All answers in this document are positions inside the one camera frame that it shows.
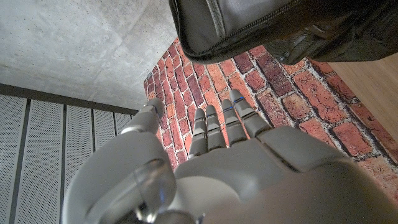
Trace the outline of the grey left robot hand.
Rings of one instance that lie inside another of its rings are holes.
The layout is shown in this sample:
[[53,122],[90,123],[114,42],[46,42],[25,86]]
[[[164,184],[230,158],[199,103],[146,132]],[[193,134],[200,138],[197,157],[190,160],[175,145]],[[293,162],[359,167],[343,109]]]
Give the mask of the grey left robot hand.
[[238,90],[195,113],[173,169],[154,98],[96,151],[66,192],[64,223],[396,223],[397,207],[349,157],[298,129],[270,127]]

